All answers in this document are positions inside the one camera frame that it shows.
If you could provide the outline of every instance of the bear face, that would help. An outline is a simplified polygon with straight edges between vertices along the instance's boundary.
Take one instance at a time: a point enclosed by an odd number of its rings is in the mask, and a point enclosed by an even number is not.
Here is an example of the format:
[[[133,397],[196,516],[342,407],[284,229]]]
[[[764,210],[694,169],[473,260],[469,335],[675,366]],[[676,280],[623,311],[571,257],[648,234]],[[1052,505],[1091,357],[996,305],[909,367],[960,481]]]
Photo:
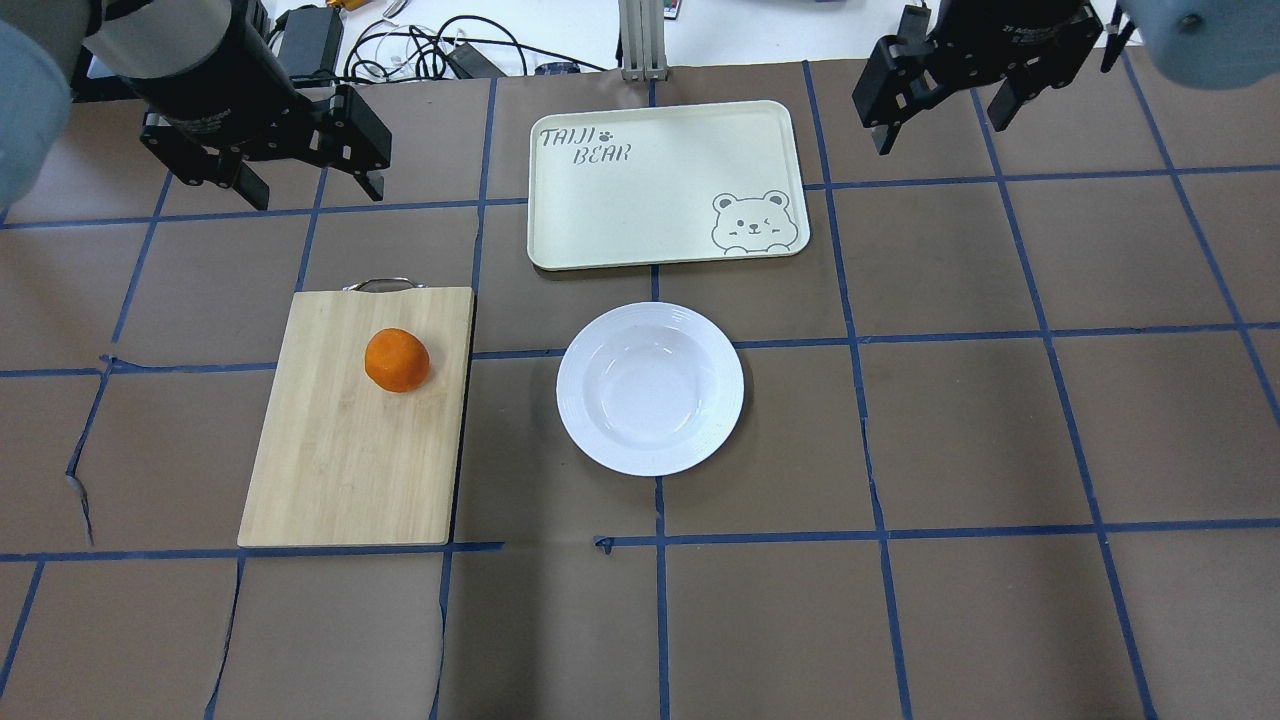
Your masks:
[[[727,192],[717,195],[712,201],[717,213],[712,242],[724,255],[786,251],[800,237],[800,229],[787,214],[790,204],[790,199],[777,190],[763,197],[741,200]]]

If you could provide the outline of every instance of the wire bundle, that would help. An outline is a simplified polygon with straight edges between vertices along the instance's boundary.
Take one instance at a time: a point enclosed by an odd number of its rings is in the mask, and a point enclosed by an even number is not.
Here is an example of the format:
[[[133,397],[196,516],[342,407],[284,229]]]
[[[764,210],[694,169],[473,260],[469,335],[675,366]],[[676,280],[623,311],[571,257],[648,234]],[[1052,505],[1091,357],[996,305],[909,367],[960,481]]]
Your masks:
[[[448,35],[449,27],[456,26],[463,20],[475,20],[485,23],[490,27],[497,28],[502,35],[507,36],[507,40],[488,40],[479,37],[466,37],[458,32],[454,35]],[[380,26],[389,26],[390,29],[372,32]],[[379,61],[378,49],[381,46],[383,41],[388,37],[404,37],[408,38],[407,45],[412,45],[412,50],[403,60],[397,60],[394,65],[387,65]],[[361,54],[361,49],[366,47],[370,42],[378,42],[374,47],[374,56],[366,58]],[[567,60],[570,63],[577,63],[584,68],[590,68],[593,70],[603,70],[604,68],[579,60],[576,58],[570,58],[568,55],[562,55],[559,53],[552,53],[549,50],[543,50],[540,47],[534,47],[531,45],[525,45],[516,40],[516,36],[511,33],[506,27],[499,23],[484,18],[480,15],[454,15],[444,23],[440,24],[439,29],[433,31],[422,26],[408,24],[399,26],[393,23],[389,18],[383,18],[369,27],[366,27],[360,36],[356,38],[355,45],[352,45],[351,51],[347,53],[347,58],[343,61],[342,74],[334,76],[330,79],[351,82],[358,85],[375,85],[375,83],[393,83],[393,82],[413,82],[424,79],[443,79],[445,70],[448,70],[448,63],[445,61],[448,54],[452,51],[452,46],[458,42],[471,42],[476,45],[502,45],[507,47],[515,47],[520,53],[520,68],[522,74],[529,74],[529,60],[525,56],[525,51],[536,53],[539,55],[547,55],[549,58],[556,58],[559,60]],[[394,77],[398,73],[410,69],[412,74],[407,77]]]

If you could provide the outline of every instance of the plate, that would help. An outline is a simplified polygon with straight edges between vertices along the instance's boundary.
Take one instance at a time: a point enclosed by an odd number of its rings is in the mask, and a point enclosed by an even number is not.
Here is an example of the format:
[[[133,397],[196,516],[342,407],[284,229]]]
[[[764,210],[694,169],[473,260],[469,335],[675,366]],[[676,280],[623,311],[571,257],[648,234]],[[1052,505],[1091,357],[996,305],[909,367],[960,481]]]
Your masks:
[[[556,379],[561,420],[593,460],[628,475],[669,475],[710,456],[742,411],[742,364],[710,320],[636,302],[591,320]]]

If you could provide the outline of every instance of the orange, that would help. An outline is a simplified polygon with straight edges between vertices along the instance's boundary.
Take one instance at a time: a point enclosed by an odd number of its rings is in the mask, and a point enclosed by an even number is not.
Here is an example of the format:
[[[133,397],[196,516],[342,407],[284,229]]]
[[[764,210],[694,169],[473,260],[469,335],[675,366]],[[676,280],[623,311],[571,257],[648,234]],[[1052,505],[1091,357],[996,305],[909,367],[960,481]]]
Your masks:
[[[422,341],[399,328],[387,328],[365,347],[365,374],[378,387],[390,392],[408,392],[426,382],[431,356]]]

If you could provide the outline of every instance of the wooden cutting board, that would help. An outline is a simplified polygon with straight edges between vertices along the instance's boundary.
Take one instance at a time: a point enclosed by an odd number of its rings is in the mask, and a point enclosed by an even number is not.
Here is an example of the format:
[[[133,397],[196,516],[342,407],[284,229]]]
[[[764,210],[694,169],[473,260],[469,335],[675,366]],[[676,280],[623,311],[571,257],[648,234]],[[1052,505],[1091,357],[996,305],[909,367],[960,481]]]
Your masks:
[[[241,546],[448,542],[474,309],[466,287],[294,295]],[[365,345],[392,327],[431,355],[406,393],[365,375]]]

